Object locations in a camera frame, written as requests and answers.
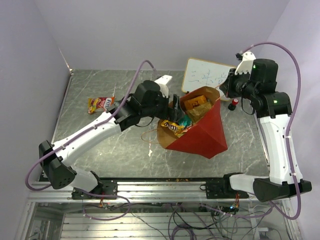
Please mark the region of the small whiteboard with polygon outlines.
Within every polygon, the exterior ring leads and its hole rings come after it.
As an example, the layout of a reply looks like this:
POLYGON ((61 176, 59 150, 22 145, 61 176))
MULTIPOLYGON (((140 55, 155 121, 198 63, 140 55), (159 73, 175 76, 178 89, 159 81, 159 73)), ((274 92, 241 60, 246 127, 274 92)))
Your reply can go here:
POLYGON ((222 64, 190 57, 184 71, 181 90, 184 93, 192 92, 201 87, 216 88, 222 101, 230 101, 219 89, 219 85, 225 82, 232 65, 222 64))

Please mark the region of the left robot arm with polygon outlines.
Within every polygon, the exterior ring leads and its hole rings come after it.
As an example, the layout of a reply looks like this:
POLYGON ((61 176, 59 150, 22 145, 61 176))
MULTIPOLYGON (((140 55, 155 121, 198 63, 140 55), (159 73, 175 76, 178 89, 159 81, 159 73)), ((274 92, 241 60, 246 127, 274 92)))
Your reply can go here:
POLYGON ((169 100, 168 82, 170 75, 163 75, 155 81, 140 83, 128 99, 116 101, 96 120, 76 133, 50 143, 43 141, 39 149, 41 167, 50 186, 59 190, 66 186, 84 190, 85 194, 96 199, 102 193, 102 183, 93 171, 85 171, 74 166, 75 161, 86 151, 103 140, 124 130, 138 126, 145 117, 177 122, 184 115, 180 99, 173 96, 169 100))

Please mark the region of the brown snack packet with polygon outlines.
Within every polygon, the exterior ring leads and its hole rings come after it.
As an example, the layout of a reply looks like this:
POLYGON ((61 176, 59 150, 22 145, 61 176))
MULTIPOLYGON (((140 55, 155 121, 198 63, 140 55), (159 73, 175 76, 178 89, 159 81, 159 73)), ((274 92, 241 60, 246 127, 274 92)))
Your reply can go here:
POLYGON ((199 106, 194 107, 193 109, 187 110, 186 114, 191 119, 192 123, 196 124, 205 116, 212 106, 212 103, 207 101, 199 106))

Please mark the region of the aluminium frame rail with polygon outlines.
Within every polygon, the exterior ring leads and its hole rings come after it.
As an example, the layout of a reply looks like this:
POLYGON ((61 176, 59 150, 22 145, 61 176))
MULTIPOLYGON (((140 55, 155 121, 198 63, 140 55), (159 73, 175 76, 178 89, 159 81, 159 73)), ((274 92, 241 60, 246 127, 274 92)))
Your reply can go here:
MULTIPOLYGON (((234 202, 239 196, 240 202, 257 201, 258 199, 250 194, 241 191, 232 191, 229 194, 210 192, 205 189, 204 181, 115 181, 112 180, 115 190, 113 194, 116 199, 104 198, 105 203, 181 203, 181 202, 202 202, 213 203, 215 201, 234 202)), ((73 188, 66 186, 55 190, 52 187, 42 191, 30 191, 28 200, 37 203, 98 203, 100 198, 80 199, 72 198, 73 188)))

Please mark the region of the yellow m&m's packet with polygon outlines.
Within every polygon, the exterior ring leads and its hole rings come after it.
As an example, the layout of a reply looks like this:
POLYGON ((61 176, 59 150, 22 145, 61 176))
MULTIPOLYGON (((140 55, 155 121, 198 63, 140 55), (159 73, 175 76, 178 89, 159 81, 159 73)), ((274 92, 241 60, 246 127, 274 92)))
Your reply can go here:
POLYGON ((164 120, 160 124, 162 127, 169 129, 173 134, 180 138, 183 134, 187 132, 187 128, 183 125, 179 125, 175 122, 171 122, 169 120, 164 120))

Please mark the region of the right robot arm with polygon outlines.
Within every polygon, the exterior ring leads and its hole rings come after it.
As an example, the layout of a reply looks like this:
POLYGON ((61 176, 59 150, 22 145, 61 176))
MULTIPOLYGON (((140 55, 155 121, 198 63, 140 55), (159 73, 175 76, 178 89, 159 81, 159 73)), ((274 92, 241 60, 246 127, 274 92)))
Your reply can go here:
POLYGON ((250 101, 266 146, 269 175, 235 172, 211 178, 199 187, 207 199, 228 199, 237 194, 248 198, 252 194, 260 202, 269 202, 312 190, 311 182, 303 179, 292 150, 289 123, 293 110, 289 95, 276 91, 277 72, 274 60, 243 57, 220 86, 228 98, 250 101))

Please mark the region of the teal snack packet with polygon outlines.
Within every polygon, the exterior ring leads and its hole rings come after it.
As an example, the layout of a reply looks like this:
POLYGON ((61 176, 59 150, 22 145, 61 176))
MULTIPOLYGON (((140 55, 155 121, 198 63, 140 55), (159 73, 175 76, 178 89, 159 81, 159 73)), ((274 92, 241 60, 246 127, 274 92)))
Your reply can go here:
POLYGON ((188 129, 193 126, 193 121, 187 114, 185 114, 182 118, 179 119, 177 124, 184 129, 188 129))

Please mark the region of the orange lay's chip bag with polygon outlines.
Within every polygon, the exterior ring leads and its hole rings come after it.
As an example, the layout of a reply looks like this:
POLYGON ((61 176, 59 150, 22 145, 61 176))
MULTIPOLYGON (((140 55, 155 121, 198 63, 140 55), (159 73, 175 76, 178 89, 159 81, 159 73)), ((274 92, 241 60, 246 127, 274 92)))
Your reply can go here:
POLYGON ((115 102, 115 97, 88 98, 87 113, 92 115, 96 112, 105 112, 115 102))

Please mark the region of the red paper bag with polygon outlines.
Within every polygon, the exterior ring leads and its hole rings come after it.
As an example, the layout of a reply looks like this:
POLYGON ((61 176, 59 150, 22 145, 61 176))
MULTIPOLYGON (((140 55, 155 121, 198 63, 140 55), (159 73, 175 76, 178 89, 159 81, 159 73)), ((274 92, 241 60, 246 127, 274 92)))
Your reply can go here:
POLYGON ((200 87, 180 97, 181 108, 185 111, 185 101, 202 95, 212 103, 212 107, 198 123, 181 137, 175 136, 173 131, 161 126, 161 120, 158 121, 157 142, 161 147, 167 150, 200 155, 207 159, 211 159, 228 149, 221 119, 221 101, 218 90, 208 86, 200 87))

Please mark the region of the orange skittles packet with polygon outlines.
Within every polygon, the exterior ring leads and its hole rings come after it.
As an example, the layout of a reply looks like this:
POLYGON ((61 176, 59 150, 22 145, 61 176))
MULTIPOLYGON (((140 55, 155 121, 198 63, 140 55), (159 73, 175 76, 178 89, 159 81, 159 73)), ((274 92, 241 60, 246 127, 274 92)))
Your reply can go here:
POLYGON ((200 95, 192 99, 188 99, 183 103, 186 110, 192 110, 193 108, 198 107, 202 104, 205 104, 206 102, 207 102, 206 97, 204 95, 200 95))

